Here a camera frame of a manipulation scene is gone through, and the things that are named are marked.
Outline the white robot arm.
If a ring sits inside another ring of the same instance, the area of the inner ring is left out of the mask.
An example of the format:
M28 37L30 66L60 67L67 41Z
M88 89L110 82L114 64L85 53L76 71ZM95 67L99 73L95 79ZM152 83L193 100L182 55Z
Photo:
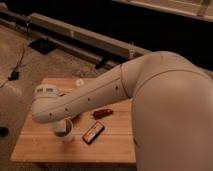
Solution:
M177 53L132 59L64 96L39 85L32 118L51 123L126 99L137 171L213 171L213 78Z

